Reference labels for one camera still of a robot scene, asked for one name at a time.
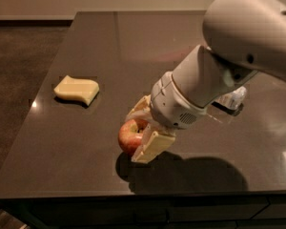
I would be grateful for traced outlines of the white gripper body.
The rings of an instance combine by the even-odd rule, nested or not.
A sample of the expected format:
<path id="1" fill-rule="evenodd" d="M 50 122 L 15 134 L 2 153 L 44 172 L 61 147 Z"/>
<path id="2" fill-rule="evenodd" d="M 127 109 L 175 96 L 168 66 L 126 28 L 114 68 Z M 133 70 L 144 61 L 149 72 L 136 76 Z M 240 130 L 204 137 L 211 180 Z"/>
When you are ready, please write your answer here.
<path id="1" fill-rule="evenodd" d="M 196 107 L 181 94 L 172 72 L 164 73 L 153 85 L 150 108 L 155 121 L 178 130 L 189 129 L 207 113 L 207 108 Z"/>

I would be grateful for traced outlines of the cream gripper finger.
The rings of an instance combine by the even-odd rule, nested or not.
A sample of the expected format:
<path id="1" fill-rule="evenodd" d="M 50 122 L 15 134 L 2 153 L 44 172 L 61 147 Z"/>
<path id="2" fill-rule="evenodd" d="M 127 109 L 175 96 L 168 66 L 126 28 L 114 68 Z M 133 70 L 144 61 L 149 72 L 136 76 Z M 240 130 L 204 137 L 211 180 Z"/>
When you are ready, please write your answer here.
<path id="1" fill-rule="evenodd" d="M 150 104 L 151 97 L 149 95 L 144 95 L 126 115 L 125 121 L 131 119 L 150 121 L 152 119 Z"/>
<path id="2" fill-rule="evenodd" d="M 141 144 L 132 156 L 132 162 L 147 164 L 166 151 L 175 142 L 175 130 L 149 124 L 143 131 Z"/>

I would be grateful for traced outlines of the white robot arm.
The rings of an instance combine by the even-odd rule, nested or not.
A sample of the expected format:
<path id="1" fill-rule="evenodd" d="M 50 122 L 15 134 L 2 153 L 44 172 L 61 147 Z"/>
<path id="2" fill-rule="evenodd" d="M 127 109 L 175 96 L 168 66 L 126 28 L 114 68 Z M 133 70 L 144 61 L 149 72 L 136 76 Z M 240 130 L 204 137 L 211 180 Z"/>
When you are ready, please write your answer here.
<path id="1" fill-rule="evenodd" d="M 153 85 L 126 119 L 148 122 L 132 161 L 148 163 L 168 149 L 175 131 L 207 113 L 219 97 L 263 72 L 286 82 L 286 6 L 278 0 L 214 0 L 196 46 Z"/>

